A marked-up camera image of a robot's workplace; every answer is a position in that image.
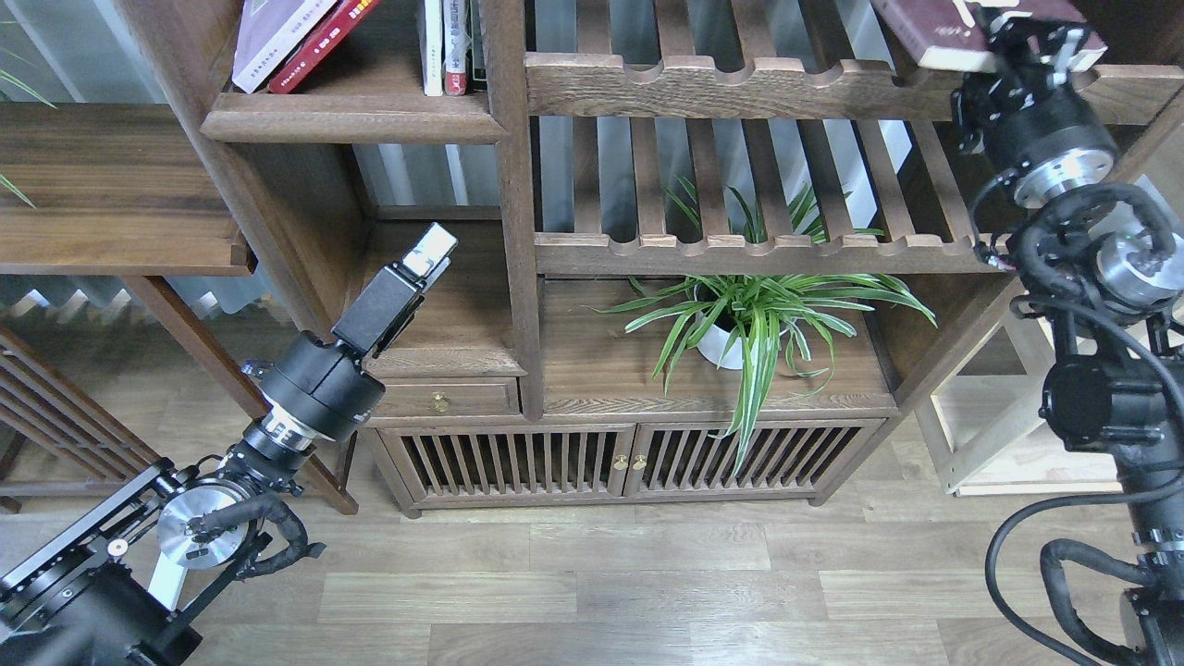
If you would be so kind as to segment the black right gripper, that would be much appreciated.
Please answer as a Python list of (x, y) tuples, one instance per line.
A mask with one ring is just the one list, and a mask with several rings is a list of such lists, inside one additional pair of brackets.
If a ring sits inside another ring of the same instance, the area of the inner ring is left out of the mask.
[(1081, 18), (978, 6), (991, 73), (965, 73), (953, 92), (963, 154), (983, 152), (1008, 186), (1085, 186), (1108, 177), (1117, 145), (1072, 84), (1092, 37)]

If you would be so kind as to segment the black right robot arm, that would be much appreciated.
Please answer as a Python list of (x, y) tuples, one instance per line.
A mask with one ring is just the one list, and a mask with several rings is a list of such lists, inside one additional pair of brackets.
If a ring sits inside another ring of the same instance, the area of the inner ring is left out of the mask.
[[(1121, 492), (1040, 502), (995, 531), (985, 585), (995, 607), (1027, 636), (1079, 665), (1179, 665), (1183, 595), (1180, 476), (1180, 230), (1133, 184), (1111, 182), (1117, 145), (1072, 85), (1072, 62), (1090, 26), (1064, 18), (974, 8), (993, 55), (990, 73), (969, 73), (951, 105), (964, 153), (982, 149), (993, 186), (1030, 214), (1008, 252), (978, 248), (982, 262), (1018, 274), (1030, 306), (1053, 328), (1054, 363), (1040, 417), (1069, 452), (1106, 452)], [(1070, 538), (1041, 549), (1040, 569), (1060, 641), (1003, 598), (997, 563), (1023, 520), (1049, 510), (1124, 502), (1141, 555), (1126, 563)]]

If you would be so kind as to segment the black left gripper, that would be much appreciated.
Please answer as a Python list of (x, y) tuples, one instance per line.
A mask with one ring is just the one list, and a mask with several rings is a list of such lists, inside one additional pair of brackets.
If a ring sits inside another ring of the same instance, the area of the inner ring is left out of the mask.
[(343, 313), (332, 329), (337, 341), (324, 342), (304, 329), (276, 361), (247, 361), (242, 369), (258, 376), (271, 409), (242, 438), (349, 438), (385, 392), (382, 383), (363, 371), (363, 358), (380, 354), (406, 328), (426, 292), (448, 270), (457, 245), (452, 233), (432, 223), (403, 263), (382, 265)]

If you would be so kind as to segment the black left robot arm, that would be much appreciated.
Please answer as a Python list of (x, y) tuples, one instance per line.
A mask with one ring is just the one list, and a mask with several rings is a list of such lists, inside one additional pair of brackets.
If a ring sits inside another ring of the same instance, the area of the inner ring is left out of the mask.
[[(165, 459), (116, 489), (4, 576), (5, 665), (180, 665), (202, 642), (193, 621), (233, 582), (317, 558), (287, 497), (315, 442), (345, 442), (384, 384), (363, 371), (413, 320), (458, 241), (433, 223), (401, 260), (381, 265), (332, 328), (303, 332), (258, 371), (270, 408), (202, 473)], [(161, 561), (218, 576), (182, 608), (134, 578), (127, 549), (155, 534)]]

